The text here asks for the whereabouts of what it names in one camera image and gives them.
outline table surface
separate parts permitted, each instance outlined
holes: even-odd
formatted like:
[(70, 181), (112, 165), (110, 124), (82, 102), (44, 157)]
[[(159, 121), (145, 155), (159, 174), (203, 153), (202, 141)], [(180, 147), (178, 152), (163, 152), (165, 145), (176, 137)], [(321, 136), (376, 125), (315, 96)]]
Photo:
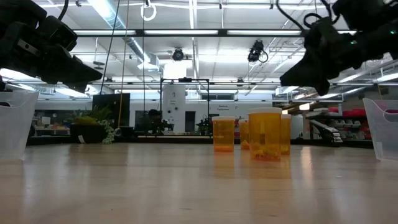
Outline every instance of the table surface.
[(236, 146), (28, 147), (0, 162), (1, 223), (397, 223), (398, 162), (292, 146), (258, 162)]

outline potted plant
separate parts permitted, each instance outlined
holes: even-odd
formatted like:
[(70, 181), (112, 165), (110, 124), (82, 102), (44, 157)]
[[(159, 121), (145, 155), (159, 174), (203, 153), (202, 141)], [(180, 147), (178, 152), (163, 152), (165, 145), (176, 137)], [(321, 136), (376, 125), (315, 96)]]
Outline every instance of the potted plant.
[(80, 143), (111, 144), (114, 141), (114, 129), (108, 120), (110, 114), (109, 108), (98, 109), (97, 106), (92, 111), (74, 113), (70, 135)]

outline transparent container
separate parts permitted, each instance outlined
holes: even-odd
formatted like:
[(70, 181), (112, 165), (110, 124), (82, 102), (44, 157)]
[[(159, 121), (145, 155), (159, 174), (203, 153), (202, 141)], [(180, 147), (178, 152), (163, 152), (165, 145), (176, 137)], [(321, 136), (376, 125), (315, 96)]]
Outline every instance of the transparent container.
[(0, 159), (22, 159), (39, 93), (0, 93)]
[(280, 161), (281, 108), (255, 108), (249, 113), (251, 159)]
[(213, 120), (213, 146), (216, 152), (233, 152), (235, 139), (235, 117), (218, 116)]
[(282, 114), (280, 121), (280, 153), (290, 155), (290, 124), (292, 115)]
[(249, 145), (249, 121), (239, 120), (239, 134), (241, 136), (241, 150), (250, 150)]
[(398, 100), (363, 99), (376, 159), (398, 161)]

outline black monitor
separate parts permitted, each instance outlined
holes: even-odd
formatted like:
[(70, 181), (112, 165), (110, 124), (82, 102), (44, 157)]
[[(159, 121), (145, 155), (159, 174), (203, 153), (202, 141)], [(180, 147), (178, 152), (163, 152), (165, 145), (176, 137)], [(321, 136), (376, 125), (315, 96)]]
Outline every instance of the black monitor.
[(111, 119), (114, 120), (115, 126), (119, 121), (120, 103), (122, 103), (120, 126), (129, 126), (130, 123), (130, 93), (122, 94), (120, 102), (120, 94), (94, 95), (93, 108), (98, 109), (108, 107), (111, 110)]

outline ceiling duct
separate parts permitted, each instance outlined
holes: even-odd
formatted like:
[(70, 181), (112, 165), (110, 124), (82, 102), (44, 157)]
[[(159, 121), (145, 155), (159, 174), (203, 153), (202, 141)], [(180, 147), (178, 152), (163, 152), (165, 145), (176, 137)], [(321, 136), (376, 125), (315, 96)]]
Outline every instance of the ceiling duct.
[[(127, 29), (120, 16), (116, 16), (116, 6), (112, 0), (88, 0), (88, 2), (94, 7), (95, 11), (105, 20), (110, 28), (113, 29), (113, 25), (115, 24), (116, 30)], [(138, 60), (145, 64), (145, 66), (141, 65), (139, 68), (145, 68), (146, 70), (151, 71), (159, 71), (159, 59), (156, 55), (145, 52), (138, 42), (132, 37), (122, 37), (122, 40), (124, 40), (131, 48)]]

